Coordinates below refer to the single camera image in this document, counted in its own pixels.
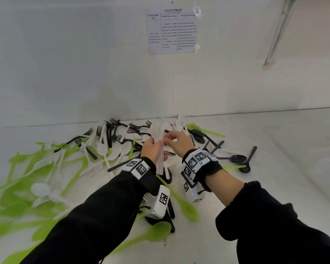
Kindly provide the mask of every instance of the wrist-mounted device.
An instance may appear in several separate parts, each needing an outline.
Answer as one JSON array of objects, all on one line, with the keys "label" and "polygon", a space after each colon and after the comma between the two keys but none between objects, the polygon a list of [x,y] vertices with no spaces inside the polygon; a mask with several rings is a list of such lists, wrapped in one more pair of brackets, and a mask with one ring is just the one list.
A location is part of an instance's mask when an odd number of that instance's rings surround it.
[{"label": "wrist-mounted device", "polygon": [[222,166],[219,164],[219,160],[209,152],[200,149],[192,149],[189,150],[182,159],[181,170],[181,175],[189,188],[194,189],[198,182],[200,182],[204,190],[211,192],[210,188],[205,183],[205,177],[222,170]]},{"label": "wrist-mounted device", "polygon": [[162,219],[166,213],[170,190],[161,185],[159,179],[150,170],[149,165],[141,158],[132,159],[122,170],[130,172],[147,189],[147,193],[143,197],[145,201],[143,206],[149,208],[145,209],[145,213],[153,219]]}]

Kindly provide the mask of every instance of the hand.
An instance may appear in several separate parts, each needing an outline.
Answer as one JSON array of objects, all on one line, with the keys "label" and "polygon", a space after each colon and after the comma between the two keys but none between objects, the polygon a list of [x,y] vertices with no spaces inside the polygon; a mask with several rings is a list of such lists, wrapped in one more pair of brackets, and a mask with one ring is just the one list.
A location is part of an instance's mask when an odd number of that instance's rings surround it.
[{"label": "hand", "polygon": [[166,133],[164,144],[170,146],[179,157],[184,157],[189,150],[195,149],[191,138],[184,132],[171,131]]},{"label": "hand", "polygon": [[[141,151],[141,157],[147,157],[153,161],[154,164],[157,163],[160,153],[163,149],[163,141],[158,141],[154,143],[153,138],[149,138],[143,143],[143,148]],[[164,151],[164,161],[168,158],[168,151]]]}]

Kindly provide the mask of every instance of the white wall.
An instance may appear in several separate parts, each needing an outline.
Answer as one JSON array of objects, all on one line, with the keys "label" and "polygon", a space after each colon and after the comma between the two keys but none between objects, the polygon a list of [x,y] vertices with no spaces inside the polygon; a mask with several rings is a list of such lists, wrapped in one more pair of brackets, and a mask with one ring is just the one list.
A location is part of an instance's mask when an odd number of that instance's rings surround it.
[{"label": "white wall", "polygon": [[[191,8],[196,54],[148,53],[145,13]],[[330,0],[0,0],[0,127],[330,107]]]}]

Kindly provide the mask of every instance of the wrist strap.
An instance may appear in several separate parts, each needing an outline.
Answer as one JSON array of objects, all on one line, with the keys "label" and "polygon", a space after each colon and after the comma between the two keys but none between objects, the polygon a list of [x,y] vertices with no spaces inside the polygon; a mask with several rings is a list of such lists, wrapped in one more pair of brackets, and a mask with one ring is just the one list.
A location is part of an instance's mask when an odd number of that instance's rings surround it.
[{"label": "wrist strap", "polygon": [[123,167],[123,171],[130,172],[153,196],[157,196],[160,181],[154,176],[149,165],[140,158],[135,158]]},{"label": "wrist strap", "polygon": [[205,177],[213,175],[221,169],[219,160],[212,154],[204,150],[192,149],[182,160],[181,174],[191,188],[196,186],[196,182],[200,182],[205,190],[211,192],[205,183]]}]

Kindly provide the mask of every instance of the right hand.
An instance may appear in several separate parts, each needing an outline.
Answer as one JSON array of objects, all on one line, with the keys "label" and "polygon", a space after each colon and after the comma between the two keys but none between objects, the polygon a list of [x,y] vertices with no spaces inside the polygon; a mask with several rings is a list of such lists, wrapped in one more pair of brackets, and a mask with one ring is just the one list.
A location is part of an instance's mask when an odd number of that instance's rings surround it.
[{"label": "right hand", "polygon": [[191,149],[195,149],[192,140],[184,132],[171,131],[164,135],[164,144],[170,146],[176,155],[183,158],[184,155]]}]

